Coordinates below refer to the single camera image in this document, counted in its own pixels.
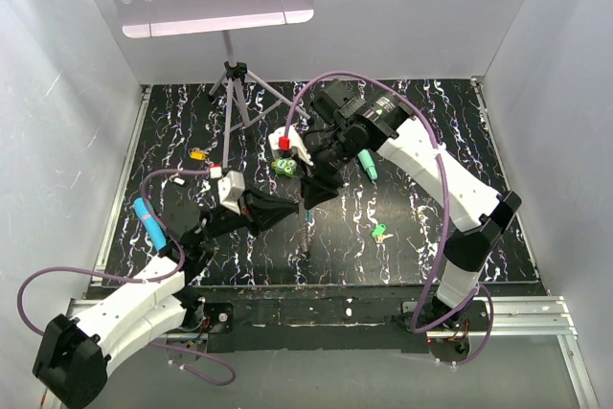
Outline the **green tagged key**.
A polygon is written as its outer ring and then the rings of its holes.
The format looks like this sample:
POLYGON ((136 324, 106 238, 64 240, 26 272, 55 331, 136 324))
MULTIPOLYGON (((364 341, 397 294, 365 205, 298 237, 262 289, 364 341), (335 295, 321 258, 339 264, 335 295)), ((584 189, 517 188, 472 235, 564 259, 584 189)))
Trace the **green tagged key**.
POLYGON ((387 232, 387 226, 383 223, 376 224, 376 226, 371 232, 371 237, 377 244, 382 243, 383 241, 388 238, 391 238, 392 236, 393 234, 389 234, 387 232))

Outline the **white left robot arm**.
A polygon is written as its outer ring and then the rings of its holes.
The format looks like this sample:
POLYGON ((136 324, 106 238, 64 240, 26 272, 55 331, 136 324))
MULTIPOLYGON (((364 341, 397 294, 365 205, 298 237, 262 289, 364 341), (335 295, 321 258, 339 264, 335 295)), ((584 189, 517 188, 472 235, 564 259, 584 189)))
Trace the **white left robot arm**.
POLYGON ((142 198, 133 205, 158 254, 132 283, 69 318, 59 314, 46 327, 33 374, 68 408, 84 408, 130 356, 173 329, 197 330, 204 301, 190 286, 215 254, 215 239, 237 229, 266 231, 298 212, 296 201, 253 188, 237 194, 235 206, 199 208, 196 224, 183 233, 162 227, 142 198))

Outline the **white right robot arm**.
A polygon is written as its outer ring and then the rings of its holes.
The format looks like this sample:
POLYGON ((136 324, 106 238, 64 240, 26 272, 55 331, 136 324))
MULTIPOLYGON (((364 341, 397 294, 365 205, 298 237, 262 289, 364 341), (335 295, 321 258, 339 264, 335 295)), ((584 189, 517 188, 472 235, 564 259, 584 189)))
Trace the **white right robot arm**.
POLYGON ((477 292, 489 253, 522 204, 520 196, 500 193, 470 173, 437 144, 417 110, 391 91, 363 99, 334 80, 310 106, 331 132, 308 150, 301 177, 305 207, 334 199, 342 187, 340 170, 364 149, 403 170, 443 207, 443 225, 455 228, 443 233, 436 260, 445 266, 431 270, 441 280, 430 302, 418 302, 411 328, 458 328, 468 317, 466 305, 477 292))

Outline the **green owl toy block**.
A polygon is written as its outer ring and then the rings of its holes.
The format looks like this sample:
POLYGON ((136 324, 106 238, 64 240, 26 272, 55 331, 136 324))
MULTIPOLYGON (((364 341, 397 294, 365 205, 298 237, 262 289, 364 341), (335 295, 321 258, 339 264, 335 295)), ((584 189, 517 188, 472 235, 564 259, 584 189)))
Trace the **green owl toy block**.
POLYGON ((276 174, 292 178, 296 174, 298 164, 292 158, 277 158, 271 163, 271 167, 276 174))

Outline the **small black white key fob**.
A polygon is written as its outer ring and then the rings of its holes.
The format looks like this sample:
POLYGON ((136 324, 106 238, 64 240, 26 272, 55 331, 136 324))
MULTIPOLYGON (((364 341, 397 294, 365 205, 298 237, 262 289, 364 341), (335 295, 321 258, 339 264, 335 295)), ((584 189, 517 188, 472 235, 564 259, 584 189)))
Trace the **small black white key fob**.
POLYGON ((177 185, 179 185, 179 186, 184 186, 184 185, 185 185, 185 183, 186 183, 186 180, 185 180, 185 179, 183 179, 182 177, 177 176, 177 175, 173 176, 173 177, 171 178, 171 181, 172 181, 174 184, 177 184, 177 185))

